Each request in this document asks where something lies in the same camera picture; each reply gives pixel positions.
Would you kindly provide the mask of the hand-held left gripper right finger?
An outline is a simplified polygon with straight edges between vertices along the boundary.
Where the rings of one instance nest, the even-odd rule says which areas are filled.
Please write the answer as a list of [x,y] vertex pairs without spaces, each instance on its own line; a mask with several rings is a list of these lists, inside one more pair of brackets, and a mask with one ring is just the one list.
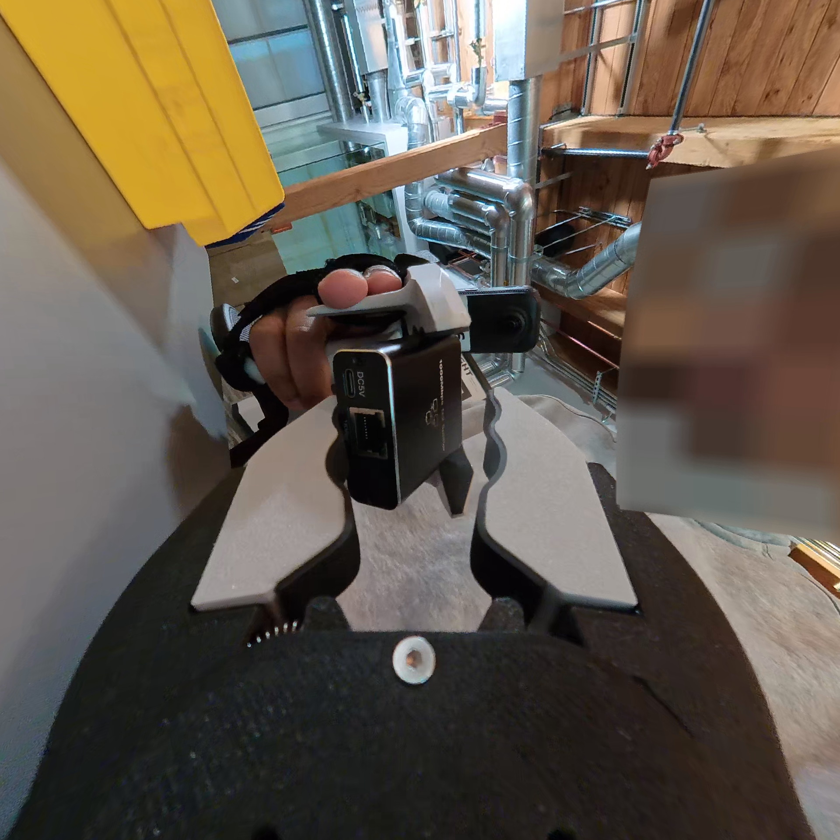
[[584,454],[549,420],[498,387],[488,443],[499,447],[476,515],[489,546],[576,606],[633,610],[638,599]]

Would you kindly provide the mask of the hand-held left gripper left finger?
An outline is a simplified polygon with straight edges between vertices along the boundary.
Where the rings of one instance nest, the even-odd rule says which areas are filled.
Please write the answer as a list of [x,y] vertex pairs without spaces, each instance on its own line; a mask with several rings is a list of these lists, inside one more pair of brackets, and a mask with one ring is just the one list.
[[327,397],[248,461],[192,596],[197,612],[259,606],[303,613],[361,567],[347,460]]

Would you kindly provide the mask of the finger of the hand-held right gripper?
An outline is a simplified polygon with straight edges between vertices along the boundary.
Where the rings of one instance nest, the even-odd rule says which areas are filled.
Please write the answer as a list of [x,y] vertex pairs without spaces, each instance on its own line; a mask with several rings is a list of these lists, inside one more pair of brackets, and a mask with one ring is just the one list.
[[368,296],[345,309],[316,306],[308,316],[367,329],[397,323],[404,336],[461,335],[471,325],[464,299],[441,266],[410,266],[400,290]]
[[451,518],[464,515],[474,470],[466,453],[452,453],[437,467],[438,494]]

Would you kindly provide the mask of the black network splitter box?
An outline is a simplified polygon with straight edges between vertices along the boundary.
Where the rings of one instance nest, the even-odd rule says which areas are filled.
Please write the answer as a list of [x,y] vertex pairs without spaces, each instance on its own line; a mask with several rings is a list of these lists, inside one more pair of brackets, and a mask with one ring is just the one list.
[[354,501],[394,510],[465,453],[456,336],[338,350],[332,372]]

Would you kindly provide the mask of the yellow plastic bin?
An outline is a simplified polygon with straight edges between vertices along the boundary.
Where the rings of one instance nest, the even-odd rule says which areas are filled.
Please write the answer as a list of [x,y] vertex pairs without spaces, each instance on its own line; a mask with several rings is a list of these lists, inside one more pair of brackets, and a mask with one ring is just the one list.
[[2,2],[2,22],[147,229],[198,245],[285,202],[212,2]]

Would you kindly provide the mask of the person's right hand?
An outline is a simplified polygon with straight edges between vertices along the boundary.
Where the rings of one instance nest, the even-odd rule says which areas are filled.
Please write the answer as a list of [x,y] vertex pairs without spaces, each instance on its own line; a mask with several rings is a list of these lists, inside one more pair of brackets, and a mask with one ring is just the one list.
[[[385,266],[366,271],[337,269],[318,284],[324,306],[346,309],[366,297],[396,291],[402,280]],[[327,345],[349,339],[366,339],[383,333],[383,327],[354,327],[330,318],[312,318],[308,310],[318,304],[314,296],[300,297],[268,313],[251,327],[249,344],[260,375],[270,390],[292,413],[305,412],[332,392]]]

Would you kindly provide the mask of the cluster of silver pipes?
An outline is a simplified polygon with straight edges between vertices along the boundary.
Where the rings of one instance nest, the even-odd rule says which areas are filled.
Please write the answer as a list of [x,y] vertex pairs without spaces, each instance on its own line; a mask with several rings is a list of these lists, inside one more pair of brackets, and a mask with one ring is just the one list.
[[[363,74],[373,116],[391,116],[407,128],[407,151],[432,143],[428,102],[413,94],[404,69],[401,15],[396,2],[348,2],[350,46],[362,24],[378,25],[387,66]],[[484,108],[487,66],[477,65],[470,84],[444,86],[444,98],[455,110]],[[458,167],[434,176],[449,192],[426,190],[426,178],[404,185],[404,233],[432,244],[466,248],[490,259],[494,286],[529,286],[532,280],[564,298],[582,300],[605,288],[634,266],[641,224],[631,225],[615,243],[582,268],[569,269],[550,257],[534,256],[537,186],[480,167]]]

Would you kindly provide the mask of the wooden railing beam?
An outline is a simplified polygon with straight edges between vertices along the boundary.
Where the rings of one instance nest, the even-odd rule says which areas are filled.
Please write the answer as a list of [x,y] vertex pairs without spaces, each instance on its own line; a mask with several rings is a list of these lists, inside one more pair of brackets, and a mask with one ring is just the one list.
[[416,150],[321,175],[285,189],[285,203],[268,222],[270,228],[320,214],[399,186],[421,182],[448,170],[465,167],[508,148],[508,126],[491,125],[426,144]]

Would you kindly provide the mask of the white cabinet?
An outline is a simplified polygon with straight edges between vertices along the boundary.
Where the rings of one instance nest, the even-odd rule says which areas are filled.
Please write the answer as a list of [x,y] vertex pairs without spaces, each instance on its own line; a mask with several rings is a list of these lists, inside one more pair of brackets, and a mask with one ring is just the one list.
[[343,169],[407,152],[407,128],[389,122],[324,122],[317,127],[320,138],[339,145]]

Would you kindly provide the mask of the blue striped bag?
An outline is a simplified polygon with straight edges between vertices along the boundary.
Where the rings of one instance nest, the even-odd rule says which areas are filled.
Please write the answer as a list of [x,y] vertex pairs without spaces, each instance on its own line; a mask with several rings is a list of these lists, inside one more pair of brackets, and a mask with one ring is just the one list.
[[259,216],[254,222],[250,223],[246,227],[243,227],[239,231],[239,233],[246,237],[251,236],[253,233],[255,233],[264,225],[266,225],[275,215],[277,215],[284,208],[284,206],[285,203],[283,202],[273,206],[269,211]]

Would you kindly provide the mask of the red pipe clamp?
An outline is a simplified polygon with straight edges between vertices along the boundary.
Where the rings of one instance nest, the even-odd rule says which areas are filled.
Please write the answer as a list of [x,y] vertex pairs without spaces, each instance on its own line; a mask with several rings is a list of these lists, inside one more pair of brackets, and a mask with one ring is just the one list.
[[684,141],[684,135],[679,132],[668,132],[661,135],[650,147],[647,153],[646,170],[651,171],[672,154],[674,148]]

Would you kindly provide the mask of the thick wooden beam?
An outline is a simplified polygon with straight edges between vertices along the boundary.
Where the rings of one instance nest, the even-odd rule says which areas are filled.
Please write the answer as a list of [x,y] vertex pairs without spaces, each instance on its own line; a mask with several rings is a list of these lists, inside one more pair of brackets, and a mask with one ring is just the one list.
[[[542,127],[544,154],[589,150],[596,156],[639,152],[644,158],[669,129],[667,117],[589,116]],[[838,117],[704,118],[681,128],[667,163],[728,168],[837,147]]]

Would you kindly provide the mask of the metal conduit rod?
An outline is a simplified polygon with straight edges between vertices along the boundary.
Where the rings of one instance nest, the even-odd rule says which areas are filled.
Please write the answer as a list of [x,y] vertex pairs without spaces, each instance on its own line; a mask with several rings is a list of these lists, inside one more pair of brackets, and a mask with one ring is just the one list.
[[715,4],[715,1],[703,1],[700,6],[700,12],[691,40],[686,67],[680,83],[673,116],[667,134],[665,135],[665,137],[669,139],[676,137],[676,135],[680,133],[681,124],[686,113],[691,86],[700,62],[700,52],[707,36]]

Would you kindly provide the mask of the rectangular metal duct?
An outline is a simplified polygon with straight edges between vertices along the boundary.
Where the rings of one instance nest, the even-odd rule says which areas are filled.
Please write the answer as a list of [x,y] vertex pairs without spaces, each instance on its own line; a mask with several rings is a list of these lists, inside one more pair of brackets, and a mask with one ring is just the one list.
[[543,76],[560,64],[563,1],[494,1],[493,70],[508,84],[507,175],[535,186]]

